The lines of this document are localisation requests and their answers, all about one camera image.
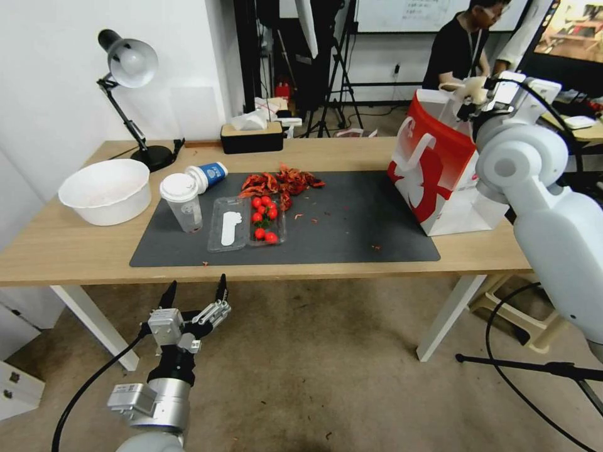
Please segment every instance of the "lamp base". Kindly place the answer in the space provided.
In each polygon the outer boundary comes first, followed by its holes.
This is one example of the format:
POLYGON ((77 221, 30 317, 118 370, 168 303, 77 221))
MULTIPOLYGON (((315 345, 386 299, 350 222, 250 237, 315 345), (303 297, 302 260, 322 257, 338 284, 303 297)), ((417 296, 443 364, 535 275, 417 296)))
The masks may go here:
POLYGON ((139 149, 130 158, 144 163, 151 172, 165 168, 176 160, 176 154, 165 146, 148 146, 148 149, 148 152, 139 149))

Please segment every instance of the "blue paper cup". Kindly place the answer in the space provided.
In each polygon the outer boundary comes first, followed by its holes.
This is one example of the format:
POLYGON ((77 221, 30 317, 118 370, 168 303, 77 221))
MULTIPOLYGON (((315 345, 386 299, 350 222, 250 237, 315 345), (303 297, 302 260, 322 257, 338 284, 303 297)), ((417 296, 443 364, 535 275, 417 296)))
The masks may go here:
POLYGON ((228 175, 228 169, 221 162, 208 163, 201 166, 187 166, 184 172, 197 181, 199 195, 205 193, 208 188, 217 184, 228 175))

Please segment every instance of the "tissue box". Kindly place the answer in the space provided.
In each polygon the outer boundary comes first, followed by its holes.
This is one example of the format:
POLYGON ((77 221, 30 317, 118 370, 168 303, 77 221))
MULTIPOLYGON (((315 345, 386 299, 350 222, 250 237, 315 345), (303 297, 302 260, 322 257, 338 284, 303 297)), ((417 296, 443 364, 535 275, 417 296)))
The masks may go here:
POLYGON ((224 124, 220 132, 224 154, 281 151, 283 128, 280 122, 269 122, 266 130, 238 131, 232 124, 224 124))

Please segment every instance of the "microphone stand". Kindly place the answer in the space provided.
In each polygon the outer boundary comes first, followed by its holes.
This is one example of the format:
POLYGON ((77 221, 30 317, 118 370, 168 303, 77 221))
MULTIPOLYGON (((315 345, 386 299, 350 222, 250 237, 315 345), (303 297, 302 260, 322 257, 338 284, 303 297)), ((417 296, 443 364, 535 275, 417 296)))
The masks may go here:
POLYGON ((565 377, 573 380, 582 392, 586 395, 590 403, 603 416, 603 402, 592 390, 586 380, 603 381, 603 370, 585 369, 576 367, 570 362, 550 362, 546 364, 523 363, 518 361, 507 361, 489 358, 468 357, 457 353, 455 358, 458 362, 472 362, 478 364, 497 365, 499 367, 512 367, 514 369, 532 370, 534 372, 545 372, 558 377, 565 377))

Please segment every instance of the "lamp shade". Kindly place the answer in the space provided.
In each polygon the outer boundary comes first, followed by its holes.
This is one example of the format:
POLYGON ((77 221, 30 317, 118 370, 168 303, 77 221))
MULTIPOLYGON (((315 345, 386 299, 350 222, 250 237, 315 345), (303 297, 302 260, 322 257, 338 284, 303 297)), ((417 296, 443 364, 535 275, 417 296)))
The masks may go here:
POLYGON ((124 39, 113 30, 102 30, 99 44, 107 52, 107 63, 113 79, 120 85, 138 88, 154 77, 159 60, 149 44, 124 39))

